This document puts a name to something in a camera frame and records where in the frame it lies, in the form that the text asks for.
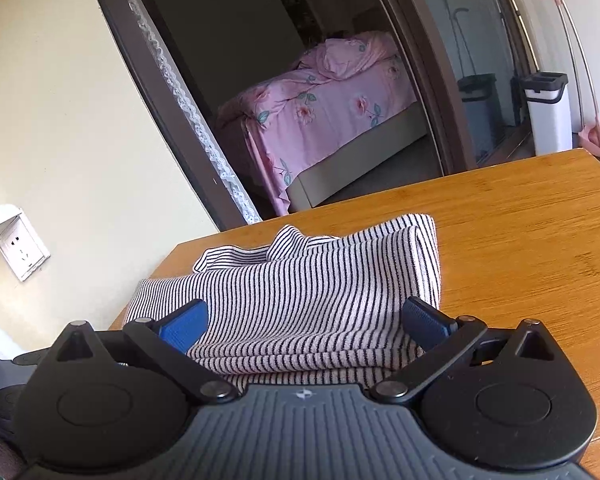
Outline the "pink floral bed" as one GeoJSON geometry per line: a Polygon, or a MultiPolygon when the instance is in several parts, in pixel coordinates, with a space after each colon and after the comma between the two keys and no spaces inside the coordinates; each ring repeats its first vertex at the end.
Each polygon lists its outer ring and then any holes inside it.
{"type": "Polygon", "coordinates": [[[218,111],[216,140],[278,216],[312,208],[426,136],[390,32],[329,39],[218,111]]]}

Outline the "white wall socket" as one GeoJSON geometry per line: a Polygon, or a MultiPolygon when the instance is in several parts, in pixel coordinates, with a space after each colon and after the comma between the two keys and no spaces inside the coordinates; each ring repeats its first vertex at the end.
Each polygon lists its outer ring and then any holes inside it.
{"type": "Polygon", "coordinates": [[[50,258],[50,250],[27,215],[13,204],[0,205],[0,253],[20,282],[50,258]]]}

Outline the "white bin black lid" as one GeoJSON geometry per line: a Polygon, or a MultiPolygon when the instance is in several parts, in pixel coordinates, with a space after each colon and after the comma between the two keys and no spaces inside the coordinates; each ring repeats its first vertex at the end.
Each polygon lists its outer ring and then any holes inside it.
{"type": "Polygon", "coordinates": [[[548,155],[572,149],[568,76],[536,72],[521,79],[535,154],[548,155]]]}

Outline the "dark bin behind door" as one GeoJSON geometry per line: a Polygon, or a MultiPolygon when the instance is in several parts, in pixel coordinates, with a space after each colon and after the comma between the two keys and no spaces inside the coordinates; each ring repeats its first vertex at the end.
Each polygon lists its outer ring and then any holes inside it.
{"type": "Polygon", "coordinates": [[[480,162],[495,150],[503,128],[496,78],[494,74],[465,76],[457,85],[465,107],[472,150],[480,162]]]}

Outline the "striped grey white sweater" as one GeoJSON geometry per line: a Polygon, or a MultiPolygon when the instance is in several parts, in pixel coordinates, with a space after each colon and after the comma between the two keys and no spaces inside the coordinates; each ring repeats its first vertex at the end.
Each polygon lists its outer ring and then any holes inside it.
{"type": "Polygon", "coordinates": [[[259,248],[206,250],[189,274],[140,281],[125,318],[160,320],[193,300],[209,309],[185,349],[238,389],[250,384],[376,384],[415,361],[401,310],[439,307],[437,228],[404,216],[344,237],[284,226],[259,248]]]}

